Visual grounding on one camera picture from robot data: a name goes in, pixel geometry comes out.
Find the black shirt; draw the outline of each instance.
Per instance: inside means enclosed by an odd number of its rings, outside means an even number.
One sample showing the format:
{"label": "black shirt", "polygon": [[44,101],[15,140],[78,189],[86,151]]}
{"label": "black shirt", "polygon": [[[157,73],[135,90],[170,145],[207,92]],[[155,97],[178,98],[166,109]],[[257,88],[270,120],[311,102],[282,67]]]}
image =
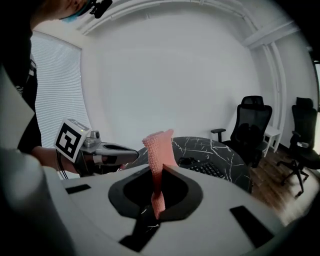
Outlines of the black shirt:
{"label": "black shirt", "polygon": [[[4,20],[2,23],[4,26],[2,35],[5,36],[1,39],[1,61],[13,85],[36,113],[37,70],[30,72],[33,66],[31,61],[31,15],[26,10],[23,11],[24,13],[19,13],[16,18],[13,18],[14,21],[5,22]],[[37,117],[34,115],[20,140],[18,149],[21,152],[30,153],[36,146],[41,145],[41,133]]]}

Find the person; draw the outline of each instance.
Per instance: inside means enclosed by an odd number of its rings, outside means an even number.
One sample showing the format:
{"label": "person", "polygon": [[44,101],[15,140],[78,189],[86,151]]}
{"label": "person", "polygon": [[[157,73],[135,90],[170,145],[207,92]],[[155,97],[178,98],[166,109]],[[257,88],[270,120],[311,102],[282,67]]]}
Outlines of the person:
{"label": "person", "polygon": [[[33,29],[42,22],[72,17],[80,12],[89,0],[26,0],[5,1],[4,25],[1,39],[1,61],[13,85],[29,107],[36,113],[37,65],[31,55]],[[41,165],[59,170],[54,148],[44,148],[36,115],[19,142],[18,149],[36,157]],[[77,173],[73,164],[61,156],[63,168]]]}

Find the hand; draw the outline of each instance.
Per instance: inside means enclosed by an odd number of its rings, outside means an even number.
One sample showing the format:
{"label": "hand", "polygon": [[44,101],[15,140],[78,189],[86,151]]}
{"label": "hand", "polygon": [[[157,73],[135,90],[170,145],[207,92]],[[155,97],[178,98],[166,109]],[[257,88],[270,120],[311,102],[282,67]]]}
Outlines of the hand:
{"label": "hand", "polygon": [[[37,158],[42,166],[52,167],[59,171],[59,167],[57,165],[57,153],[54,148],[44,148],[42,146],[36,146],[31,151],[31,155]],[[61,162],[65,171],[78,174],[76,169],[74,168],[73,163],[63,155],[61,156]]]}

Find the window blinds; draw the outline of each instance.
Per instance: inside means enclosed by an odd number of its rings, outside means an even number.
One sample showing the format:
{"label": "window blinds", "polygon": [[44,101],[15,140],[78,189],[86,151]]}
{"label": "window blinds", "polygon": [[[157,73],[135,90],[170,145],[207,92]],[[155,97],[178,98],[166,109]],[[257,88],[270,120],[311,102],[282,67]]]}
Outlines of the window blinds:
{"label": "window blinds", "polygon": [[46,34],[34,32],[32,55],[37,65],[35,112],[42,146],[53,148],[63,118],[91,128],[81,84],[81,49]]}

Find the white side table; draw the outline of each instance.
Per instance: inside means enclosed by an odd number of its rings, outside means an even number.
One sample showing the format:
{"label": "white side table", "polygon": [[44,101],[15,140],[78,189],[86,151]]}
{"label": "white side table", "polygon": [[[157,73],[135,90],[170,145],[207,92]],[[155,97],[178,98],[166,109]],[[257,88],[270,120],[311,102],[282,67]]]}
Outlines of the white side table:
{"label": "white side table", "polygon": [[277,151],[278,146],[280,144],[280,135],[281,135],[280,130],[273,128],[270,125],[268,125],[266,127],[265,132],[264,132],[264,139],[266,137],[269,137],[269,141],[267,142],[267,147],[264,151],[264,157],[266,157],[269,148],[272,148],[273,152]]}

